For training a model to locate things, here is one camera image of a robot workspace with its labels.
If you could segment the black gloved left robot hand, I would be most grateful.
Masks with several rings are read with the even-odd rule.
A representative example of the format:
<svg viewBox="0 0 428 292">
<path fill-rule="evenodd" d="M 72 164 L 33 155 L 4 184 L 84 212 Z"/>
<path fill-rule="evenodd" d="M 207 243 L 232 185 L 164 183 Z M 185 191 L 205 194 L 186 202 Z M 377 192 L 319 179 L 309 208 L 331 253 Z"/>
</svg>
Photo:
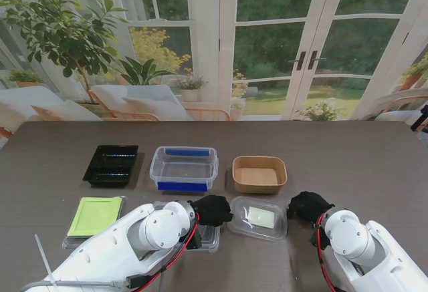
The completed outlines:
<svg viewBox="0 0 428 292">
<path fill-rule="evenodd" d="M 188 203 L 196 212 L 200 225 L 220 227 L 233 220 L 234 215 L 224 196 L 211 194 L 196 201 L 189 200 Z"/>
</svg>

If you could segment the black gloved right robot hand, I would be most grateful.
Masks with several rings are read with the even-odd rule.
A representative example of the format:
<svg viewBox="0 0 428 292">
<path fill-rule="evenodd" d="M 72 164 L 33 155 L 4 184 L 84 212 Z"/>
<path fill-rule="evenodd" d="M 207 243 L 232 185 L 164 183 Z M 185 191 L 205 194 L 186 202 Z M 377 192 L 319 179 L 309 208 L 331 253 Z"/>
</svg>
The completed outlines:
<svg viewBox="0 0 428 292">
<path fill-rule="evenodd" d="M 319 194 L 304 191 L 290 200 L 287 219 L 298 218 L 316 226 L 320 216 L 332 207 L 335 205 L 328 203 Z"/>
</svg>

